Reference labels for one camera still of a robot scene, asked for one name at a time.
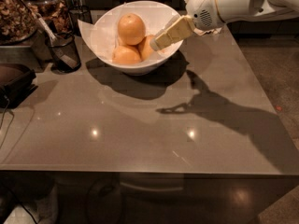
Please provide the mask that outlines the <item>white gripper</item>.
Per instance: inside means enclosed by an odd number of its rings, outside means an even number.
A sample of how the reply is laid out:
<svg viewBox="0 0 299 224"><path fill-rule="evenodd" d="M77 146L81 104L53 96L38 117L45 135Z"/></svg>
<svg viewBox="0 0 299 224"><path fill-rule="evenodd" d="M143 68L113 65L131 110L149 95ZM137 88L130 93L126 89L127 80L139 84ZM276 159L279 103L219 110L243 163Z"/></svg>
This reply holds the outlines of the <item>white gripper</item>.
<svg viewBox="0 0 299 224"><path fill-rule="evenodd" d="M185 3L188 15L174 16L149 42L153 50L168 48L188 38L195 27L208 31L224 25L217 10L216 0L185 0Z"/></svg>

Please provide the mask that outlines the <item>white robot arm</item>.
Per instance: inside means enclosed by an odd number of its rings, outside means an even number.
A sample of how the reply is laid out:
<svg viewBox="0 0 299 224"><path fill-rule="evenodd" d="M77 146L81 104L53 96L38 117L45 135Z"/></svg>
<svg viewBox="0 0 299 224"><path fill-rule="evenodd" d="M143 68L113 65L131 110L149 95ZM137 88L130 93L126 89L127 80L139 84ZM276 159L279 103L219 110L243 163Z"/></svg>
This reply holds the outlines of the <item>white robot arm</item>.
<svg viewBox="0 0 299 224"><path fill-rule="evenodd" d="M299 15L299 0L185 0L186 14L177 15L155 35L150 46L167 48L195 30L209 31L235 21L279 21Z"/></svg>

